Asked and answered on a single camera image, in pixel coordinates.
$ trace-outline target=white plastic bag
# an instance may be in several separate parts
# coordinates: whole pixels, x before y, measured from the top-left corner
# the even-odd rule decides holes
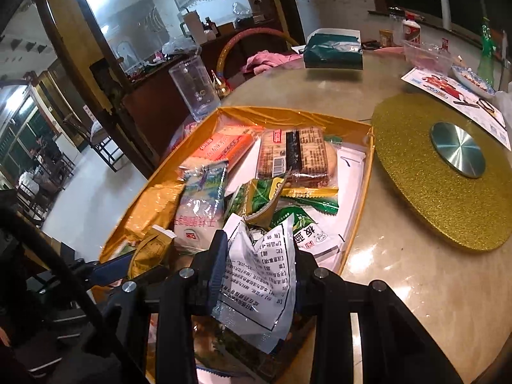
[[[293,215],[252,244],[242,218],[224,231],[229,255],[212,316],[259,350],[270,353],[290,331],[295,307]]]
[[[191,56],[201,53],[201,46],[198,46],[190,37],[178,36],[172,37],[165,45],[162,46],[164,55],[190,53]]]
[[[500,110],[503,119],[505,119],[508,139],[510,144],[512,144],[512,140],[510,139],[510,134],[512,133],[512,82],[508,85],[508,92],[496,92],[492,103]]]

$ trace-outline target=plastic cup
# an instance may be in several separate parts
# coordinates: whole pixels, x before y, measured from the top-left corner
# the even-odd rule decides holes
[[[169,74],[194,120],[204,120],[221,104],[200,56],[174,65]]]

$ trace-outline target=orange snack package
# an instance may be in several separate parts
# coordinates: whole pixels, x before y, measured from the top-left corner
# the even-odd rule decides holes
[[[249,151],[262,131],[263,128],[258,126],[226,125],[213,133],[181,166],[194,169],[228,160],[230,170]]]

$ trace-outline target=pink cloth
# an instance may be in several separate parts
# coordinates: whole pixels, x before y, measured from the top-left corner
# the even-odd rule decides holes
[[[242,67],[242,72],[252,71],[255,75],[258,75],[267,69],[300,59],[301,57],[302,55],[296,55],[295,53],[293,55],[281,55],[280,53],[271,53],[269,51],[258,52],[247,59],[247,64]]]

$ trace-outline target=paper towel roll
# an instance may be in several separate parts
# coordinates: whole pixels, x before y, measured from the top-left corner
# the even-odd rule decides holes
[[[441,11],[443,13],[443,28],[451,30],[452,15],[450,14],[450,2],[448,0],[441,0]]]

